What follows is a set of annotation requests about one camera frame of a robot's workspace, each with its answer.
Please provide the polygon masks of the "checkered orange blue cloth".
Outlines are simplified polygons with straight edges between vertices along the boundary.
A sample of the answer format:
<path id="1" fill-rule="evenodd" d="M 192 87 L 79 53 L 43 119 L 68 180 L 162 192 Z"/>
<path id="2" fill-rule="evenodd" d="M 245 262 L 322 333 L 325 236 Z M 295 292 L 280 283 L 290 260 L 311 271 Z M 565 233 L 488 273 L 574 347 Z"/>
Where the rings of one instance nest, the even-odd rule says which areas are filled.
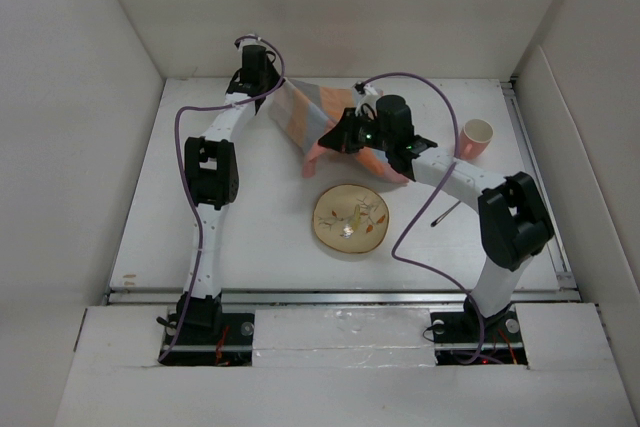
<path id="1" fill-rule="evenodd" d="M 303 178 L 315 175 L 316 164 L 330 150 L 319 139 L 336 126 L 346 108 L 355 107 L 353 89 L 286 80 L 273 95 L 269 116 L 303 153 Z"/>

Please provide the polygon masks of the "beige bird pattern plate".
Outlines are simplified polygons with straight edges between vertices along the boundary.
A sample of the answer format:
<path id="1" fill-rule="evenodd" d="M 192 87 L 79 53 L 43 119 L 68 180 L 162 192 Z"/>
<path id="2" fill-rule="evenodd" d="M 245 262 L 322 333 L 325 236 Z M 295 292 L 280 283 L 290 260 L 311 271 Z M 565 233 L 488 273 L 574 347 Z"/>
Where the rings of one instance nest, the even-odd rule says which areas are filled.
<path id="1" fill-rule="evenodd" d="M 312 227 L 325 246 L 345 254 L 366 254 L 385 239 L 390 211 L 375 191 L 356 184 L 329 188 L 318 198 Z"/>

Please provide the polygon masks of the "black metal spoon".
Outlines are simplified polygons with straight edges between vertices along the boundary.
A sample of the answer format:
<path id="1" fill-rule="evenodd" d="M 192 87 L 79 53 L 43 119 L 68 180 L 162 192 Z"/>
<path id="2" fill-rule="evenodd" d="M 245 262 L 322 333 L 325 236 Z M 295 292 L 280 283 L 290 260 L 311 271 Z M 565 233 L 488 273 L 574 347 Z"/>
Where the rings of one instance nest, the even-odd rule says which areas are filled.
<path id="1" fill-rule="evenodd" d="M 437 227 L 447 216 L 449 216 L 458 206 L 461 205 L 461 201 L 457 201 L 451 207 L 449 207 L 446 211 L 444 211 L 441 215 L 436 217 L 431 223 L 430 226 L 432 228 Z"/>

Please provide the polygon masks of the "pink ceramic mug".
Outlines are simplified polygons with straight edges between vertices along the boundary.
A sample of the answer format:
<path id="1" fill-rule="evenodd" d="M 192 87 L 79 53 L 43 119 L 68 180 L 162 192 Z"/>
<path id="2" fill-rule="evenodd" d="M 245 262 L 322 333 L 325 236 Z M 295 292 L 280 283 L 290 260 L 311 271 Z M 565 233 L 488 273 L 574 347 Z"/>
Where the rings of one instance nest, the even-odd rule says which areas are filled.
<path id="1" fill-rule="evenodd" d="M 474 160 L 484 153 L 494 136 L 492 125 L 482 119 L 471 119 L 460 134 L 460 158 Z"/>

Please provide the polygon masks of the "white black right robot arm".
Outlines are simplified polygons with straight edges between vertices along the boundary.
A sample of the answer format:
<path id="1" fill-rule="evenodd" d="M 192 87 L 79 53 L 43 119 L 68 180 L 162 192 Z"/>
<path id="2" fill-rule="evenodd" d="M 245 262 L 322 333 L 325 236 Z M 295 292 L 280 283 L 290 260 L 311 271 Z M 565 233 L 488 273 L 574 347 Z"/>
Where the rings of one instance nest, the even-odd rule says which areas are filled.
<path id="1" fill-rule="evenodd" d="M 525 267 L 554 237 L 533 178 L 524 172 L 505 176 L 486 171 L 417 135 L 411 110 L 398 95 L 359 97 L 318 144 L 344 154 L 380 151 L 394 172 L 440 189 L 478 214 L 486 260 L 470 292 L 462 328 L 476 341 L 494 334 Z"/>

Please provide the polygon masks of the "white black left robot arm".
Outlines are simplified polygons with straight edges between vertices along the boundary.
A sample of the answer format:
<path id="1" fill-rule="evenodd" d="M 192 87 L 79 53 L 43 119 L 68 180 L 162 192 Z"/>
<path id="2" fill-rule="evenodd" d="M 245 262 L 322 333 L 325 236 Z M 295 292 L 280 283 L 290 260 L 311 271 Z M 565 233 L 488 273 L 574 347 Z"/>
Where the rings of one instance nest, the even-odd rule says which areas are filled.
<path id="1" fill-rule="evenodd" d="M 284 68 L 278 50 L 256 35 L 235 41 L 241 66 L 233 74 L 219 107 L 186 106 L 174 120 L 174 140 L 181 182 L 194 220 L 194 253 L 177 306 L 178 325 L 201 343 L 222 334 L 222 275 L 219 261 L 222 224 L 239 192 L 235 142 L 260 107 L 282 85 Z M 180 139 L 187 112 L 213 112 L 204 133 Z"/>

